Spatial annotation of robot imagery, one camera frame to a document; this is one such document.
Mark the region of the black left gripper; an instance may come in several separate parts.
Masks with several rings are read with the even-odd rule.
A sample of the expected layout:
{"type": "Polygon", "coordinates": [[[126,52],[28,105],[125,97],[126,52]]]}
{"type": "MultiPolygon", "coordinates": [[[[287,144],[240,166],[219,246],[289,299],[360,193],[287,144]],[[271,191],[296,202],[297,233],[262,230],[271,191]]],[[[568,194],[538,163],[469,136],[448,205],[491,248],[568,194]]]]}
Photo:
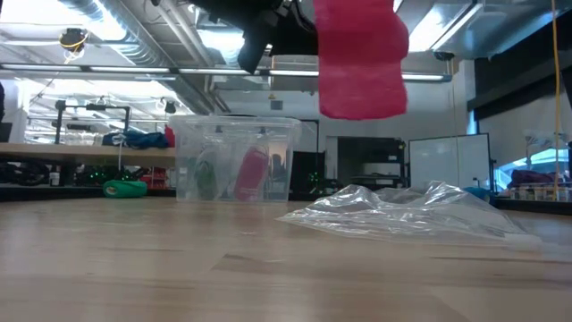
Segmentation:
{"type": "Polygon", "coordinates": [[[238,63],[254,74],[266,46],[270,55],[317,55],[315,23],[303,5],[311,0],[188,0],[206,10],[212,21],[219,19],[243,31],[244,43],[238,63]]]}

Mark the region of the red elastic bandage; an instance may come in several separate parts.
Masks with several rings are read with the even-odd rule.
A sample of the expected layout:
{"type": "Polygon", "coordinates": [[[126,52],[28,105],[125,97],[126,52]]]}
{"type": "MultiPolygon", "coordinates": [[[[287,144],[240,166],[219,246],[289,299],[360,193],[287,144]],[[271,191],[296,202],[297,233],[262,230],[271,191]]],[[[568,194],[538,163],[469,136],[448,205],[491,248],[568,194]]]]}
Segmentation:
{"type": "Polygon", "coordinates": [[[394,0],[314,0],[319,110],[344,120],[405,114],[409,32],[394,0]]]}

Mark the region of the clear plastic zip bag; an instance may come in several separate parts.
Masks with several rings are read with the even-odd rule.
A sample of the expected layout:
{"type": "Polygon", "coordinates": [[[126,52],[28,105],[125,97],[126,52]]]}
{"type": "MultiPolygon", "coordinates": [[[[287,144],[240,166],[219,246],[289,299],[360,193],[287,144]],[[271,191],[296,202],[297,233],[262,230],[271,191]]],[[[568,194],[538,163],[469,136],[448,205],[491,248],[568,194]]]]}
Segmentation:
{"type": "Polygon", "coordinates": [[[325,233],[379,241],[533,249],[542,240],[474,194],[446,182],[371,191],[349,185],[279,218],[325,233]]]}

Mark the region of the bagged red bandage roll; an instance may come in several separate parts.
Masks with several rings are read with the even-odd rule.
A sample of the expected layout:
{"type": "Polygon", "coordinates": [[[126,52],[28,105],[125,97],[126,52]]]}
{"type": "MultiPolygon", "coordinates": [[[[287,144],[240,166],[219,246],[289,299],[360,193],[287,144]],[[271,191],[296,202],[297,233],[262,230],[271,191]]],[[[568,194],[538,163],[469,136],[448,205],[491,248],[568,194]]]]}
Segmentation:
{"type": "Polygon", "coordinates": [[[259,146],[248,149],[242,159],[234,185],[234,198],[240,201],[257,201],[267,176],[269,156],[259,146]]]}

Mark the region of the bagged green bandage roll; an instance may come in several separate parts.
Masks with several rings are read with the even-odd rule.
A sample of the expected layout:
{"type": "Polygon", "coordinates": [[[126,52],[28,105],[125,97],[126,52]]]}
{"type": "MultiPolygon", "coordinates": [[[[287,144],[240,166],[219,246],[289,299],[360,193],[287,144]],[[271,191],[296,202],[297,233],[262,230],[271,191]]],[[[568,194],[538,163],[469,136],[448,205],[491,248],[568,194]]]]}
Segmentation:
{"type": "Polygon", "coordinates": [[[194,172],[197,195],[202,200],[214,200],[218,194],[215,166],[208,160],[198,161],[194,172]]]}

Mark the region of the clear plastic storage box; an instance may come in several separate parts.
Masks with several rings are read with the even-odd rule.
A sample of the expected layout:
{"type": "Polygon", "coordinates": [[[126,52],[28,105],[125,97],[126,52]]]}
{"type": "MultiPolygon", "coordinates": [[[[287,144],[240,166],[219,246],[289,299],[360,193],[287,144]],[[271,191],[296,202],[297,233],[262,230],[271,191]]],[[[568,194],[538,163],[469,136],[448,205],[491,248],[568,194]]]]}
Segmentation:
{"type": "Polygon", "coordinates": [[[301,121],[285,117],[191,115],[173,116],[169,127],[175,135],[175,178],[178,201],[285,202],[290,193],[294,146],[301,135],[301,121]],[[234,185],[248,149],[259,146],[269,156],[267,176],[257,201],[234,198],[234,185]],[[214,200],[197,195],[194,172],[198,161],[214,164],[218,194],[214,200]]]}

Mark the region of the black monitor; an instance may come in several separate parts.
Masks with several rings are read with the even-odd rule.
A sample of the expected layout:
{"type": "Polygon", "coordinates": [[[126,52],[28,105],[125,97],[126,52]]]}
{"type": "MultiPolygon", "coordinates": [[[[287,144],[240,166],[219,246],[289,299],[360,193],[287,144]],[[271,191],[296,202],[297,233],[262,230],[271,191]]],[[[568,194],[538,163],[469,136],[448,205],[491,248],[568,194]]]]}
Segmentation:
{"type": "Polygon", "coordinates": [[[323,165],[323,153],[295,151],[292,158],[290,191],[306,193],[313,190],[323,172],[323,165]]]}

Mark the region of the blue cloth bag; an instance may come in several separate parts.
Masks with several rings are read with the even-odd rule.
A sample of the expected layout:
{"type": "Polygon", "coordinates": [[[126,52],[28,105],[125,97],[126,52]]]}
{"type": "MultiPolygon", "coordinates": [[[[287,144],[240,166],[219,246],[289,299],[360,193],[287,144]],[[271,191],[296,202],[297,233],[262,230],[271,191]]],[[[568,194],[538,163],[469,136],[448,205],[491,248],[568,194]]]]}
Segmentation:
{"type": "Polygon", "coordinates": [[[102,138],[103,146],[134,149],[168,148],[169,142],[161,132],[142,133],[137,131],[110,132],[102,138]]]}

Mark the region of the red storage bins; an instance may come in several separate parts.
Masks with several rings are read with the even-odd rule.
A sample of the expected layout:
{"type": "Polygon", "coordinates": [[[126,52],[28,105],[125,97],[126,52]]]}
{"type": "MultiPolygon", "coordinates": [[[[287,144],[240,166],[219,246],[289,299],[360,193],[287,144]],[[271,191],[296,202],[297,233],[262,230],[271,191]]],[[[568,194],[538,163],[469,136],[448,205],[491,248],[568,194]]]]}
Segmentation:
{"type": "Polygon", "coordinates": [[[142,168],[143,174],[139,177],[149,190],[168,190],[171,188],[169,170],[162,167],[142,168]]]}

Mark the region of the black shelving unit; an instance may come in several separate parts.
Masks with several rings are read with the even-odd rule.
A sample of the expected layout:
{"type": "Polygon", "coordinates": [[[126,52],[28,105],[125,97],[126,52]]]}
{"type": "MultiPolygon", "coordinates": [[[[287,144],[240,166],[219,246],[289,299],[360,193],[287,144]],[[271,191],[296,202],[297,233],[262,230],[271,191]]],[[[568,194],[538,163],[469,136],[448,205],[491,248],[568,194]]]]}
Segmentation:
{"type": "Polygon", "coordinates": [[[337,180],[372,191],[407,184],[406,143],[399,138],[339,137],[337,180]]]}

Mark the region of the wooden workbench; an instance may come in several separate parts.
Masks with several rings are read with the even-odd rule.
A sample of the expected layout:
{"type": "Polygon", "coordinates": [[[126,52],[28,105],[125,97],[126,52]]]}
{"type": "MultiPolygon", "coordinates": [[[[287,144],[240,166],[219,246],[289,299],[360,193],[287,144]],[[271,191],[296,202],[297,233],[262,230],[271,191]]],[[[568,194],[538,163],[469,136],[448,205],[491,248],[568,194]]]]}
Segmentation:
{"type": "Polygon", "coordinates": [[[55,144],[0,143],[0,156],[33,157],[86,165],[175,166],[175,148],[118,148],[55,144]]]}

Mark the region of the white cabinet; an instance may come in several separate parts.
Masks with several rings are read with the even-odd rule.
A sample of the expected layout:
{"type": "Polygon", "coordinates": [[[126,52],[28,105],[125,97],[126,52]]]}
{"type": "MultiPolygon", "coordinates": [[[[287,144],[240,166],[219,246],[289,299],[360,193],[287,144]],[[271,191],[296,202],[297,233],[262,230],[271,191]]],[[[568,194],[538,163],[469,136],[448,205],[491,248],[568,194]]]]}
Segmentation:
{"type": "Polygon", "coordinates": [[[487,134],[410,140],[408,156],[410,186],[439,181],[492,190],[487,134]]]}

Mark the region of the purple bag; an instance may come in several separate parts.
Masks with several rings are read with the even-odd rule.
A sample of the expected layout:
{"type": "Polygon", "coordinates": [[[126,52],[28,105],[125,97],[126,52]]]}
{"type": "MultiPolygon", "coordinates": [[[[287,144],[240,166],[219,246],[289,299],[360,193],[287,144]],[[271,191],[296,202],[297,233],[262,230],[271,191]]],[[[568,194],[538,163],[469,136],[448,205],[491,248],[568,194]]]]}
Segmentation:
{"type": "Polygon", "coordinates": [[[555,173],[539,173],[531,170],[514,170],[511,174],[509,188],[514,188],[528,183],[551,183],[554,182],[555,173]]]}

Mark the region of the row of small jars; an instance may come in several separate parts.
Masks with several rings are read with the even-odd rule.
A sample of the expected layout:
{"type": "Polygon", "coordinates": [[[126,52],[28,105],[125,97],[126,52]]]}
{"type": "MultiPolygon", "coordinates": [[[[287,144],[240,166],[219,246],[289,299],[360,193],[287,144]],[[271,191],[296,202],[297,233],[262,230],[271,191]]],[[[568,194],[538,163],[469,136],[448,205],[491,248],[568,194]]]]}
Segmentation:
{"type": "Polygon", "coordinates": [[[509,189],[509,197],[516,200],[572,202],[572,187],[559,185],[522,185],[509,189]]]}

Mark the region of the black aluminium table frame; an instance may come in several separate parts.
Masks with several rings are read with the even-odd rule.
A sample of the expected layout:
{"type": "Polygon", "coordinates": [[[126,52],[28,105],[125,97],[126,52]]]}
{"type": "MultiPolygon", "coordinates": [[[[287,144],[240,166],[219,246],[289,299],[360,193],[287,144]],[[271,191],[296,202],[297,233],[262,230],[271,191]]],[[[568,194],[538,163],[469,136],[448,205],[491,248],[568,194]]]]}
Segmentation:
{"type": "MultiPolygon", "coordinates": [[[[102,188],[90,187],[0,187],[0,202],[50,199],[103,198],[102,188]]],[[[502,210],[572,216],[572,202],[513,200],[497,197],[492,204],[502,210]]]]}

